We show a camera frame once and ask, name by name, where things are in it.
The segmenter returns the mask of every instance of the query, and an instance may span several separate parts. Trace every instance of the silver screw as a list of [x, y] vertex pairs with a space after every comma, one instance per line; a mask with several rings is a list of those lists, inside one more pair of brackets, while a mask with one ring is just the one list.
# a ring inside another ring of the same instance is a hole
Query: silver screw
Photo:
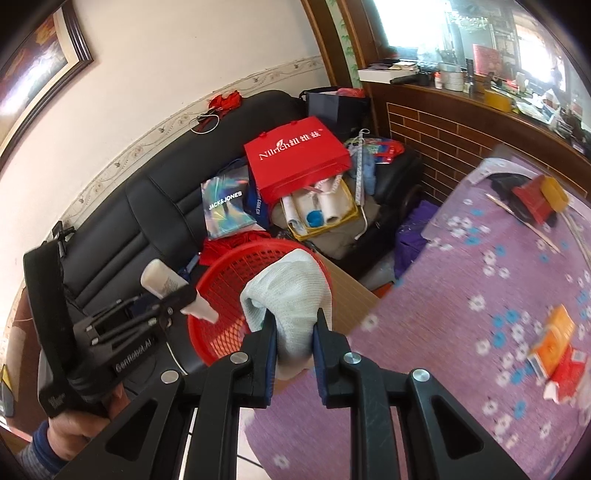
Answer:
[[178, 372], [176, 370], [166, 370], [160, 375], [160, 380], [166, 384], [175, 383], [178, 380]]
[[232, 355], [230, 355], [230, 361], [233, 364], [243, 364], [244, 362], [246, 362], [248, 360], [248, 355], [245, 354], [244, 352], [234, 352]]
[[413, 378], [417, 381], [417, 382], [426, 382], [427, 380], [429, 380], [431, 378], [431, 375], [429, 374], [429, 372], [427, 372], [425, 369], [422, 368], [417, 368], [414, 372], [413, 372]]
[[343, 360], [351, 365], [356, 365], [361, 361], [361, 355], [356, 352], [349, 352], [343, 356]]

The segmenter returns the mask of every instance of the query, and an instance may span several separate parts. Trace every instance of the red mesh basket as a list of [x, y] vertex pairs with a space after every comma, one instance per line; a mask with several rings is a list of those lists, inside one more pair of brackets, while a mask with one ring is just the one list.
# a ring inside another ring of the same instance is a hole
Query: red mesh basket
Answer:
[[[219, 313], [219, 318], [215, 324], [192, 315], [187, 319], [193, 348], [206, 365], [240, 350], [242, 339], [250, 333], [240, 305], [242, 290], [262, 270], [296, 248], [314, 255], [296, 242], [265, 239], [234, 248], [207, 269], [197, 290]], [[330, 286], [326, 267], [318, 258], [316, 261]]]

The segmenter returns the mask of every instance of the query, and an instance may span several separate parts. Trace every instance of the framed painting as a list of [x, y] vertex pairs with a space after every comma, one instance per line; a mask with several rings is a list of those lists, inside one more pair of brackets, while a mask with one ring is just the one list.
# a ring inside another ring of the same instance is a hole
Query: framed painting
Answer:
[[0, 169], [41, 109], [91, 62], [68, 0], [0, 68]]

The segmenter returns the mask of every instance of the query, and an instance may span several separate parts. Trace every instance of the purple plastic bag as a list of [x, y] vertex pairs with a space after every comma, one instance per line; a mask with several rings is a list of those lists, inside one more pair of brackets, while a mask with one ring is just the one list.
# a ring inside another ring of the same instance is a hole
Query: purple plastic bag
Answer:
[[422, 200], [398, 228], [394, 246], [394, 275], [396, 278], [402, 277], [402, 274], [427, 245], [427, 240], [421, 236], [421, 232], [438, 209], [439, 207], [436, 205]]

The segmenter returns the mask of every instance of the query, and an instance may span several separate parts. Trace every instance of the black bag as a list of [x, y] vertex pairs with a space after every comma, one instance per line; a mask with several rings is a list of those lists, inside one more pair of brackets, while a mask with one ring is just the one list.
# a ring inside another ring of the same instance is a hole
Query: black bag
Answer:
[[300, 99], [306, 96], [308, 116], [315, 116], [328, 129], [344, 142], [354, 137], [361, 128], [369, 113], [371, 101], [369, 98], [347, 97], [341, 95], [327, 95], [322, 92], [334, 92], [340, 87], [322, 87], [304, 90]]

